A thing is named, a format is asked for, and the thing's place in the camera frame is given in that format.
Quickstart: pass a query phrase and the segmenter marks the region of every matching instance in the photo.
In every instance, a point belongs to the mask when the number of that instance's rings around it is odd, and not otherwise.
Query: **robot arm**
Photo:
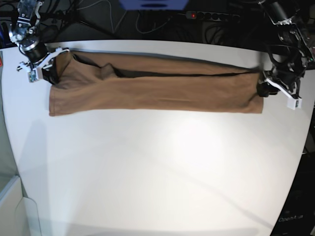
[[[288,107],[301,107],[300,79],[304,77],[308,65],[315,61],[314,42],[302,20],[297,17],[298,8],[294,0],[259,0],[257,3],[279,28],[279,39],[283,43],[281,46],[286,47],[290,54],[286,60],[278,62],[273,58],[270,46],[267,46],[273,68],[263,72],[263,78],[257,86],[258,94],[267,97],[282,91],[288,97]],[[50,51],[40,40],[38,11],[42,5],[42,0],[20,0],[19,18],[10,33],[10,39],[29,59],[27,63],[21,62],[18,70],[25,69],[30,82],[45,79],[56,84],[55,57],[69,49]]]
[[[304,77],[308,65],[315,61],[314,42],[305,28],[299,11],[292,0],[262,0],[258,4],[264,9],[271,22],[278,27],[278,35],[290,56],[283,62],[276,61],[270,48],[267,52],[273,63],[270,71],[264,71],[264,78],[257,87],[260,96],[267,97],[282,91],[288,97],[287,106],[300,108],[300,79]]]
[[[55,57],[69,49],[57,48],[51,52],[49,48],[40,40],[40,7],[41,0],[20,0],[18,5],[19,18],[17,24],[9,33],[10,39],[15,43],[22,54],[29,61],[21,62],[17,70],[25,69],[28,73],[29,81],[35,82],[45,79],[52,84],[58,82],[55,70]],[[32,25],[31,20],[36,17],[36,22]]]

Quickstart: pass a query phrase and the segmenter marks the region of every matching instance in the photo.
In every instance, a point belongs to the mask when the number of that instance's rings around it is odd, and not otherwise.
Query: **brown cloth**
[[[71,52],[56,60],[51,116],[94,109],[261,113],[260,73],[185,59]]]

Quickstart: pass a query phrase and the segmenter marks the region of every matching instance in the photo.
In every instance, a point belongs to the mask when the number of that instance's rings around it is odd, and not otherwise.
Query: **white table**
[[[84,51],[164,54],[242,67],[249,50],[162,41],[79,41]],[[309,129],[314,72],[303,106],[279,93],[261,115],[100,110],[48,116],[50,85],[29,84],[3,50],[4,114],[22,182],[44,236],[269,236]]]

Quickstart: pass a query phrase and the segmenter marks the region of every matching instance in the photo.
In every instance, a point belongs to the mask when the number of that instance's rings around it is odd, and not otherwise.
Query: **power strip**
[[[207,12],[207,11],[187,11],[184,13],[186,18],[189,20],[200,20],[200,21],[223,21],[223,22],[234,22],[239,23],[241,17],[234,14]]]

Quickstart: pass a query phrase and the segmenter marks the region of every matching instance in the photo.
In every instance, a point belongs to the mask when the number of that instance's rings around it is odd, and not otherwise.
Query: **fabric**
[[[56,60],[50,115],[94,109],[261,113],[257,71],[185,59],[70,52]]]

